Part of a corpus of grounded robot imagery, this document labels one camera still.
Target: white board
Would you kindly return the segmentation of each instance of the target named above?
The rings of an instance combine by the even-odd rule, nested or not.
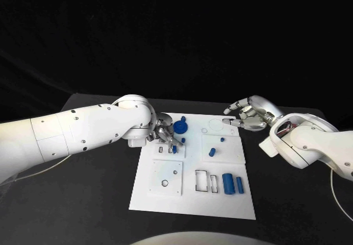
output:
[[[147,146],[141,148],[128,209],[255,219],[238,128],[222,123],[223,116],[180,113],[168,113],[168,115],[174,122],[180,120],[181,116],[186,117],[187,132],[180,135],[174,134],[177,140],[181,140],[181,138],[186,139],[184,148],[178,149],[176,154],[163,154],[158,152],[160,146],[155,145],[164,146],[163,152],[164,149],[167,150],[167,145],[160,144],[157,140],[147,142]],[[214,148],[219,149],[214,154],[217,156],[219,153],[217,158],[213,158],[214,161],[206,159],[207,155],[204,155],[210,150],[207,148],[213,145],[213,139],[209,135],[214,136]],[[155,170],[153,164],[155,160],[183,162],[181,195],[168,195],[150,191],[151,176]],[[207,192],[196,191],[196,170],[206,171]],[[225,195],[222,181],[222,174],[225,173],[233,175],[236,190],[236,194],[233,195]],[[210,175],[214,175],[217,178],[217,193],[212,193]],[[238,176],[242,178],[243,194],[238,193],[235,181]],[[158,181],[155,180],[157,185],[158,188],[163,188],[160,179]]]

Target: circular hole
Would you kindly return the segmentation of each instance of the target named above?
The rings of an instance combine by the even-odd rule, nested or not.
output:
[[[161,186],[165,187],[167,186],[167,180],[161,181]]]

